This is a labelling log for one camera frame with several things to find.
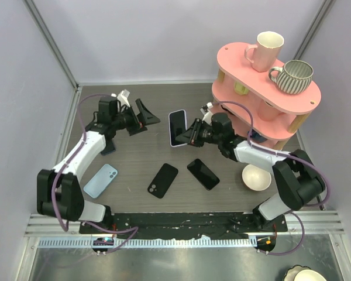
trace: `pink shelf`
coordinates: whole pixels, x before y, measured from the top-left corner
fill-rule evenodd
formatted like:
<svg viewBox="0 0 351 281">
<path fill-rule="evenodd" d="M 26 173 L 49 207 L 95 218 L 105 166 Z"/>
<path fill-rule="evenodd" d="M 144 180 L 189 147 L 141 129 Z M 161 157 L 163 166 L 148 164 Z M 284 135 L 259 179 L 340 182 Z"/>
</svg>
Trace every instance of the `pink shelf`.
<svg viewBox="0 0 351 281">
<path fill-rule="evenodd" d="M 295 115 L 280 114 L 272 121 L 260 119 L 257 110 L 261 98 L 252 92 L 249 92 L 248 95 L 238 95 L 234 92 L 234 82 L 232 78 L 226 76 L 223 83 L 216 80 L 212 85 L 214 98 L 217 101 L 236 101 L 246 106 L 253 115 L 254 130 L 267 139 L 280 141 L 288 139 L 293 135 L 293 133 L 287 132 L 287 128 L 295 119 Z M 243 108 L 234 104 L 224 104 L 223 107 L 234 113 L 246 125 L 250 125 L 250 116 Z"/>
<path fill-rule="evenodd" d="M 247 43 L 230 43 L 219 50 L 217 62 L 227 76 L 232 77 L 261 99 L 288 114 L 310 113 L 318 106 L 321 101 L 321 92 L 316 83 L 312 82 L 304 92 L 297 95 L 289 95 L 278 90 L 276 84 L 269 79 L 268 72 L 257 72 L 245 59 L 243 54 L 246 46 Z M 274 66 L 283 66 L 283 64 L 276 60 Z"/>
<path fill-rule="evenodd" d="M 247 133 L 250 130 L 250 126 L 240 120 L 237 116 L 231 114 L 230 112 L 223 110 L 220 105 L 214 105 L 211 108 L 212 113 L 223 112 L 227 113 L 229 119 L 232 121 L 233 129 L 235 134 L 247 137 Z M 266 146 L 267 148 L 273 148 L 273 146 L 277 143 L 276 140 L 268 139 L 265 142 L 260 143 L 260 145 Z"/>
</svg>

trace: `mug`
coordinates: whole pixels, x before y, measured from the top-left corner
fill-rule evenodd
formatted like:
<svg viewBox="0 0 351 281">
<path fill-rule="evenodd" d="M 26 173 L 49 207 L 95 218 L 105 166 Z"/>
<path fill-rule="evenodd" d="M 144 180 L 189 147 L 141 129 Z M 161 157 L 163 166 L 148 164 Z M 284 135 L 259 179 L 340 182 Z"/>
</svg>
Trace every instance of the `mug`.
<svg viewBox="0 0 351 281">
<path fill-rule="evenodd" d="M 276 61 L 284 42 L 285 39 L 276 32 L 261 32 L 257 35 L 257 43 L 246 47 L 245 58 L 251 62 L 252 68 L 256 71 L 268 71 Z M 254 49 L 252 59 L 247 55 L 250 49 Z"/>
<path fill-rule="evenodd" d="M 271 73 L 278 71 L 277 77 Z M 287 94 L 299 94 L 305 91 L 312 82 L 314 69 L 302 60 L 290 60 L 283 67 L 273 67 L 269 70 L 269 78 L 275 82 L 281 91 Z"/>
</svg>

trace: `reflective metal surface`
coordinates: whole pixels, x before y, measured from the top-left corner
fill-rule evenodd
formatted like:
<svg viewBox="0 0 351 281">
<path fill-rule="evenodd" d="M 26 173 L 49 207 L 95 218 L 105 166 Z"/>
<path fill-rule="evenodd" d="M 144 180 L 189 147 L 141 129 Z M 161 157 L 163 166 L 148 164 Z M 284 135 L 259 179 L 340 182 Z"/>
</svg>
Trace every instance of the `reflective metal surface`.
<svg viewBox="0 0 351 281">
<path fill-rule="evenodd" d="M 299 239 L 299 235 L 278 237 L 275 251 L 288 251 Z M 92 253 L 90 249 L 38 249 L 30 280 L 277 281 L 297 264 L 309 266 L 328 281 L 343 280 L 329 235 L 306 235 L 299 250 L 279 257 L 256 253 L 253 248 L 122 249 L 107 256 Z M 73 265 L 81 258 L 85 259 Z M 56 265 L 71 266 L 61 269 Z"/>
</svg>

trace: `wall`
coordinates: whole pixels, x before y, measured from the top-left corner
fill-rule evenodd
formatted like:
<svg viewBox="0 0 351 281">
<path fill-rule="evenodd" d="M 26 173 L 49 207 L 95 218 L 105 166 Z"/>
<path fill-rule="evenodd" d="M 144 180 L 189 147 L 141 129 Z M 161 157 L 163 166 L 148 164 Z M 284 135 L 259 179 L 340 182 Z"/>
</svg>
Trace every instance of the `wall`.
<svg viewBox="0 0 351 281">
<path fill-rule="evenodd" d="M 36 175 L 54 164 L 72 94 L 24 3 L 1 0 L 0 280 L 14 280 Z"/>
<path fill-rule="evenodd" d="M 215 79 L 216 54 L 262 31 L 292 59 L 322 0 L 35 0 L 80 83 Z"/>
<path fill-rule="evenodd" d="M 329 206 L 338 210 L 351 243 L 351 0 L 335 2 L 302 59 L 314 67 L 322 93 L 302 138 L 332 182 Z"/>
</svg>

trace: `white bowl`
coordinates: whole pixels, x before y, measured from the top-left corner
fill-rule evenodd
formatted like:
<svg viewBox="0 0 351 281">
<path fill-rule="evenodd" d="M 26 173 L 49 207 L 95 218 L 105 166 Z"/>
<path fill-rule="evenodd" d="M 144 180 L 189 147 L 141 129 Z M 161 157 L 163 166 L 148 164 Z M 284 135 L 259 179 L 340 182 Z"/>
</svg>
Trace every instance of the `white bowl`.
<svg viewBox="0 0 351 281">
<path fill-rule="evenodd" d="M 254 165 L 247 165 L 242 172 L 243 182 L 254 191 L 262 191 L 271 183 L 270 173 Z"/>
<path fill-rule="evenodd" d="M 318 272 L 310 269 L 300 271 L 294 281 L 326 281 L 326 279 Z"/>
</svg>

